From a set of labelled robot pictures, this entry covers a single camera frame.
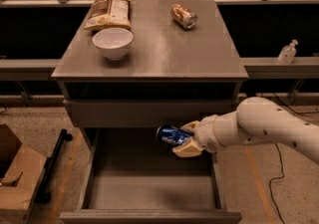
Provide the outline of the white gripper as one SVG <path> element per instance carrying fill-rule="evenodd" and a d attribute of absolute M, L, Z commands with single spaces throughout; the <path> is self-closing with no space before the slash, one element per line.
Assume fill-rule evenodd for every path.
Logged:
<path fill-rule="evenodd" d="M 220 144 L 214 134 L 214 122 L 217 115 L 207 116 L 201 121 L 194 120 L 184 124 L 180 129 L 194 134 L 182 145 L 174 147 L 172 152 L 178 157 L 188 158 L 201 155 L 203 150 L 207 152 L 217 152 L 220 149 Z"/>

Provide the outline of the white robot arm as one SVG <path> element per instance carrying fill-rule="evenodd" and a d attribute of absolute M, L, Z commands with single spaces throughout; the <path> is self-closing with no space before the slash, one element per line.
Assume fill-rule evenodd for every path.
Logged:
<path fill-rule="evenodd" d="M 242 101 L 234 112 L 211 115 L 180 128 L 191 136 L 172 151 L 179 157 L 215 153 L 232 145 L 281 143 L 319 163 L 319 126 L 259 97 Z"/>

